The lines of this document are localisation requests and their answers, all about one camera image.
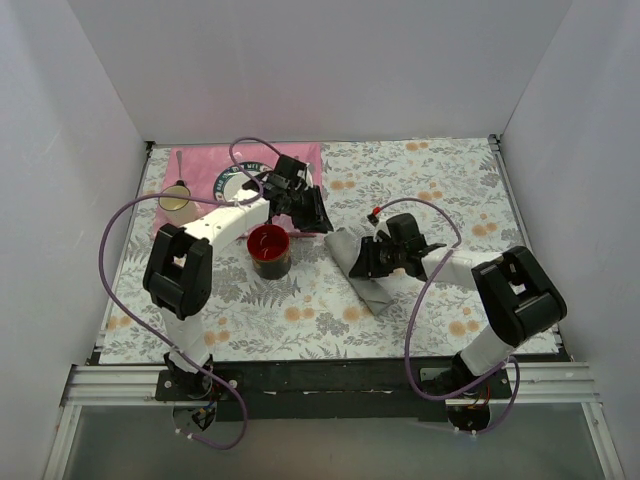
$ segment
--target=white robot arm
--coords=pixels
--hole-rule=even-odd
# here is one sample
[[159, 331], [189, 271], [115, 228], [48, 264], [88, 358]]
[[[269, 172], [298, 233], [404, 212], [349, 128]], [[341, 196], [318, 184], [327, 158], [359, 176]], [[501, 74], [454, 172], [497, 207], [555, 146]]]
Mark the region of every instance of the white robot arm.
[[[218, 208], [181, 228], [166, 224], [153, 244], [143, 287], [161, 307], [168, 337], [200, 366], [210, 361], [201, 311], [211, 294], [213, 258], [247, 230], [277, 215], [290, 216], [302, 232], [333, 230], [307, 164], [280, 155], [274, 170], [260, 174], [259, 179], [263, 198], [239, 204], [255, 197], [256, 185], [248, 181], [231, 200], [237, 206]], [[165, 363], [186, 393], [197, 396], [207, 391], [207, 378], [177, 352], [168, 352]]]
[[[377, 217], [369, 218], [376, 223]], [[427, 244], [412, 215], [396, 215], [377, 224], [375, 237], [361, 239], [349, 276], [379, 278], [402, 267], [426, 281], [447, 251], [442, 244]], [[451, 369], [429, 385], [432, 393], [468, 385], [567, 314], [564, 299], [526, 247], [506, 252], [454, 250], [435, 281], [477, 290], [489, 325], [454, 356]]]

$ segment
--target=table surface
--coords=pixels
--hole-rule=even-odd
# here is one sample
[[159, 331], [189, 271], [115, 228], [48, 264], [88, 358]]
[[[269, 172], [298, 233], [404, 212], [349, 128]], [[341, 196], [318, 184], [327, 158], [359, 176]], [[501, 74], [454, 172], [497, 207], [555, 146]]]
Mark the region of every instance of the table surface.
[[[170, 148], [154, 148], [141, 193], [160, 190]], [[417, 196], [451, 215], [463, 247], [503, 251], [523, 239], [502, 177], [486, 139], [335, 142], [322, 145], [323, 195], [334, 227], [356, 236], [371, 233], [366, 214], [388, 200]], [[151, 252], [157, 202], [136, 209], [116, 293], [134, 312], [164, 331], [158, 308], [142, 289]], [[416, 203], [388, 209], [410, 212], [429, 243], [455, 236], [435, 211]], [[292, 268], [278, 281], [253, 271], [245, 240], [214, 259], [213, 291], [205, 307], [205, 341], [217, 361], [326, 358], [389, 358], [403, 355], [404, 335], [422, 282], [396, 272], [380, 283], [395, 303], [371, 315], [342, 275], [322, 236], [292, 239]], [[111, 303], [101, 364], [162, 363], [166, 347]], [[477, 292], [435, 284], [418, 315], [412, 355], [448, 356], [487, 325]], [[555, 353], [556, 339], [543, 332], [520, 353]]]

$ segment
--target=white wall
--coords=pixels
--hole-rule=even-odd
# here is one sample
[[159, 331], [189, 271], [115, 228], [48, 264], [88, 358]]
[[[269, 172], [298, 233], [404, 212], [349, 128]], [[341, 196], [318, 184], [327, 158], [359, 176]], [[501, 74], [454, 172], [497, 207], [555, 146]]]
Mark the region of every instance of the white wall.
[[504, 134], [533, 246], [564, 294], [628, 478], [640, 478], [640, 1], [576, 1]]
[[142, 137], [202, 143], [501, 133], [571, 2], [69, 3]]
[[66, 1], [0, 2], [2, 478], [43, 472], [69, 367], [106, 305], [99, 236], [134, 195], [143, 146]]

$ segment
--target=purple cable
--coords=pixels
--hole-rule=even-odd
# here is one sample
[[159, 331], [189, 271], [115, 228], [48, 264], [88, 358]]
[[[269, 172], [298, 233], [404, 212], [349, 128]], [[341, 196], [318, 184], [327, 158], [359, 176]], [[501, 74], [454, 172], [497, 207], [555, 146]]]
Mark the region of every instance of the purple cable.
[[401, 202], [417, 202], [417, 203], [422, 203], [424, 205], [427, 205], [428, 207], [433, 208], [440, 215], [442, 215], [444, 217], [444, 219], [449, 223], [449, 225], [451, 225], [451, 228], [452, 228], [453, 232], [456, 234], [456, 242], [452, 245], [451, 249], [445, 254], [445, 256], [442, 257], [442, 260], [440, 261], [440, 263], [438, 263], [436, 268], [433, 269], [433, 272], [431, 273], [431, 276], [425, 282], [424, 286], [422, 287], [422, 290], [420, 290], [420, 293], [418, 294], [418, 298], [416, 299], [416, 303], [413, 306], [413, 311], [411, 312], [411, 317], [409, 318], [409, 324], [407, 325], [407, 333], [406, 333], [406, 335], [404, 337], [404, 368], [405, 368], [405, 373], [407, 375], [407, 380], [409, 381], [409, 384], [411, 385], [411, 388], [413, 389], [413, 391], [416, 394], [418, 394], [418, 396], [420, 396], [421, 398], [424, 398], [425, 400], [431, 400], [431, 401], [449, 400], [449, 399], [458, 397], [459, 395], [463, 394], [467, 390], [470, 390], [471, 388], [473, 388], [473, 387], [479, 385], [480, 383], [484, 382], [491, 375], [493, 375], [498, 370], [503, 368], [506, 365], [507, 362], [513, 363], [514, 366], [515, 366], [515, 369], [516, 369], [516, 383], [515, 383], [515, 386], [513, 388], [513, 394], [511, 395], [511, 399], [509, 401], [509, 404], [507, 405], [507, 408], [502, 413], [502, 415], [500, 415], [500, 417], [495, 422], [493, 422], [493, 424], [491, 424], [490, 426], [488, 426], [487, 428], [485, 428], [483, 430], [480, 430], [479, 432], [476, 432], [476, 433], [488, 433], [488, 432], [492, 431], [493, 429], [495, 429], [498, 425], [500, 425], [505, 420], [505, 418], [507, 417], [507, 415], [509, 415], [509, 412], [511, 411], [511, 409], [513, 407], [513, 404], [514, 404], [515, 399], [516, 399], [516, 395], [518, 394], [518, 390], [520, 388], [520, 367], [518, 365], [518, 361], [515, 359], [515, 357], [509, 357], [509, 358], [507, 358], [506, 362], [499, 363], [498, 365], [493, 367], [491, 370], [486, 372], [484, 375], [481, 375], [480, 377], [475, 379], [470, 384], [468, 384], [468, 385], [466, 385], [466, 386], [464, 386], [462, 388], [459, 388], [458, 390], [456, 390], [454, 392], [448, 393], [446, 395], [430, 395], [430, 394], [428, 394], [426, 392], [423, 392], [420, 389], [420, 387], [416, 383], [415, 378], [413, 377], [413, 373], [411, 372], [411, 356], [410, 356], [411, 335], [413, 334], [413, 328], [414, 328], [415, 323], [416, 323], [416, 318], [418, 316], [418, 311], [420, 310], [420, 306], [422, 305], [422, 301], [424, 300], [424, 297], [427, 294], [427, 290], [429, 290], [429, 287], [434, 282], [434, 280], [435, 280], [436, 276], [438, 275], [438, 273], [440, 273], [440, 271], [444, 268], [444, 265], [451, 258], [451, 256], [454, 253], [454, 250], [456, 248], [458, 248], [462, 244], [462, 235], [460, 234], [460, 230], [458, 229], [458, 227], [456, 226], [454, 221], [451, 219], [451, 217], [447, 214], [447, 212], [445, 212], [443, 209], [441, 209], [440, 207], [438, 207], [434, 203], [428, 202], [426, 200], [421, 200], [419, 198], [404, 197], [404, 198], [398, 198], [396, 200], [392, 200], [392, 201], [382, 205], [380, 207], [380, 209], [379, 209], [379, 212], [382, 212], [382, 210], [384, 210], [385, 208], [390, 207], [392, 205], [395, 205], [397, 203], [401, 203]]
[[[255, 202], [260, 197], [262, 197], [262, 193], [264, 191], [260, 181], [258, 179], [256, 179], [253, 175], [251, 175], [247, 170], [245, 170], [244, 167], [242, 167], [242, 165], [240, 165], [240, 163], [236, 160], [236, 158], [235, 158], [235, 156], [233, 154], [234, 147], [238, 143], [246, 141], [246, 140], [252, 140], [252, 141], [255, 141], [255, 142], [262, 143], [263, 145], [269, 147], [275, 153], [280, 155], [280, 152], [278, 151], [278, 149], [275, 148], [273, 145], [271, 145], [268, 142], [265, 142], [264, 140], [260, 140], [259, 138], [255, 138], [255, 137], [241, 137], [241, 138], [238, 138], [237, 140], [233, 141], [231, 143], [231, 145], [229, 145], [229, 156], [231, 157], [231, 160], [233, 161], [235, 166], [238, 167], [240, 172], [245, 174], [253, 182], [255, 182], [256, 185], [258, 185], [258, 193], [257, 193], [257, 195], [255, 197], [251, 197], [251, 198], [249, 198], [247, 200], [240, 201], [240, 202], [237, 203], [237, 205], [248, 205], [250, 203]], [[242, 429], [240, 430], [240, 433], [238, 434], [236, 439], [234, 441], [232, 441], [231, 443], [219, 444], [219, 443], [213, 442], [213, 441], [211, 441], [211, 440], [209, 440], [209, 439], [207, 439], [205, 437], [202, 437], [200, 435], [197, 435], [197, 434], [186, 434], [185, 433], [185, 435], [188, 438], [193, 438], [193, 439], [195, 439], [195, 440], [197, 440], [199, 442], [202, 442], [202, 443], [204, 443], [206, 445], [209, 445], [210, 447], [213, 447], [213, 448], [215, 448], [217, 450], [229, 450], [229, 449], [235, 447], [238, 443], [240, 443], [240, 441], [244, 437], [244, 434], [245, 434], [245, 432], [247, 430], [247, 423], [248, 423], [248, 420], [249, 420], [249, 413], [247, 412], [247, 405], [244, 403], [244, 400], [242, 399], [242, 396], [240, 396], [240, 394], [236, 391], [236, 389], [231, 387], [231, 385], [229, 385], [222, 378], [218, 377], [213, 372], [210, 372], [209, 370], [206, 370], [206, 369], [202, 368], [196, 362], [191, 360], [187, 355], [182, 353], [179, 350], [178, 346], [175, 343], [173, 343], [168, 337], [163, 335], [159, 330], [153, 328], [151, 325], [149, 325], [147, 322], [145, 322], [140, 317], [138, 317], [135, 313], [133, 313], [131, 310], [129, 310], [120, 301], [120, 299], [116, 296], [116, 294], [112, 290], [111, 285], [109, 285], [109, 281], [107, 280], [107, 276], [106, 276], [105, 271], [104, 271], [104, 251], [105, 251], [105, 247], [106, 247], [106, 244], [107, 244], [107, 238], [109, 237], [109, 232], [111, 231], [111, 228], [113, 227], [114, 223], [120, 217], [120, 215], [122, 215], [126, 210], [128, 210], [132, 206], [134, 206], [134, 205], [136, 205], [136, 204], [138, 204], [140, 202], [143, 202], [145, 200], [150, 200], [152, 198], [179, 198], [181, 200], [190, 200], [190, 201], [193, 201], [193, 202], [206, 203], [206, 204], [209, 204], [209, 205], [217, 205], [217, 206], [222, 206], [222, 207], [233, 207], [233, 206], [236, 206], [236, 203], [234, 203], [234, 202], [220, 202], [220, 201], [209, 199], [209, 198], [189, 197], [189, 196], [185, 196], [185, 195], [173, 195], [173, 194], [167, 194], [167, 193], [153, 193], [153, 194], [149, 194], [149, 195], [142, 195], [141, 197], [135, 198], [135, 199], [131, 200], [130, 202], [127, 202], [125, 205], [120, 207], [116, 213], [113, 214], [113, 216], [111, 217], [109, 222], [107, 222], [107, 226], [104, 229], [104, 233], [102, 234], [102, 239], [100, 240], [100, 248], [98, 250], [98, 270], [100, 272], [100, 281], [102, 282], [102, 286], [104, 287], [105, 291], [107, 292], [107, 295], [109, 295], [111, 300], [113, 300], [113, 302], [118, 307], [120, 307], [120, 309], [124, 313], [126, 313], [129, 317], [131, 317], [131, 319], [134, 322], [136, 322], [138, 325], [140, 325], [141, 327], [143, 327], [144, 329], [146, 329], [147, 331], [151, 332], [153, 335], [158, 337], [160, 340], [162, 340], [164, 343], [166, 343], [169, 346], [169, 348], [171, 348], [172, 350], [175, 350], [176, 353], [178, 353], [178, 355], [180, 355], [184, 359], [185, 362], [187, 362], [193, 368], [198, 370], [200, 373], [203, 373], [204, 375], [206, 375], [208, 377], [211, 377], [214, 381], [218, 382], [220, 385], [222, 385], [227, 390], [229, 390], [229, 392], [231, 392], [231, 394], [234, 397], [236, 397], [236, 399], [240, 403], [240, 409], [242, 410]]]

